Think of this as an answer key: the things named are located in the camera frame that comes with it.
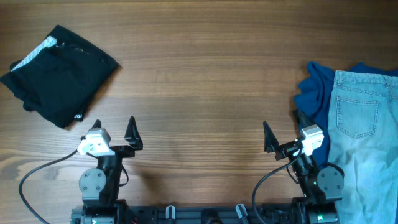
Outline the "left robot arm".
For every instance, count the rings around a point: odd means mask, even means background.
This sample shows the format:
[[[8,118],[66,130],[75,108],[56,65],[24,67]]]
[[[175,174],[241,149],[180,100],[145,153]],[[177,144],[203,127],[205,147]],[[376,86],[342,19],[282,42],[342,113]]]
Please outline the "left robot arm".
[[[96,120],[88,130],[77,151],[84,156],[97,159],[97,166],[86,170],[79,179],[83,206],[73,209],[71,223],[74,224],[128,224],[137,223],[137,217],[124,199],[119,199],[123,159],[135,156],[143,149],[143,142],[137,130],[136,120],[129,118],[124,135],[126,145],[110,146],[111,137]]]

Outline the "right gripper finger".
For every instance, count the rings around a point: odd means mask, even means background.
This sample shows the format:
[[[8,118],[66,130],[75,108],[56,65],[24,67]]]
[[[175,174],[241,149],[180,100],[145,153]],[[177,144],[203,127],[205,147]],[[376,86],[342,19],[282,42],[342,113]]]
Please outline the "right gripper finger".
[[[268,153],[276,152],[279,148],[279,142],[266,121],[264,127],[264,150]]]
[[[315,124],[315,122],[309,118],[304,112],[301,110],[295,110],[295,118],[301,127],[306,128]]]

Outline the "light blue denim shorts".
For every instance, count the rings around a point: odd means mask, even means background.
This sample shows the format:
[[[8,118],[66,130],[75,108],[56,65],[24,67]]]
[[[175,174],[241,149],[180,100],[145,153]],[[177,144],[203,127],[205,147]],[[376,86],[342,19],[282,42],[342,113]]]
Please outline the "light blue denim shorts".
[[[335,73],[328,160],[344,173],[342,223],[397,223],[397,77]]]

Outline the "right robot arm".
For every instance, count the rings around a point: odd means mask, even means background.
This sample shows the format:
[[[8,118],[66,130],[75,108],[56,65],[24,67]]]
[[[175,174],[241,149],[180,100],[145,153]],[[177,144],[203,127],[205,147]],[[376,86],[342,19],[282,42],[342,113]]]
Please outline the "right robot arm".
[[[299,137],[285,144],[279,144],[268,123],[263,122],[264,150],[274,152],[276,160],[289,160],[282,168],[293,170],[290,177],[303,192],[284,211],[273,209],[270,217],[281,223],[339,223],[335,202],[343,198],[344,171],[329,162],[317,164],[313,153],[322,145],[323,130],[300,110],[295,110],[294,116],[302,129]]]

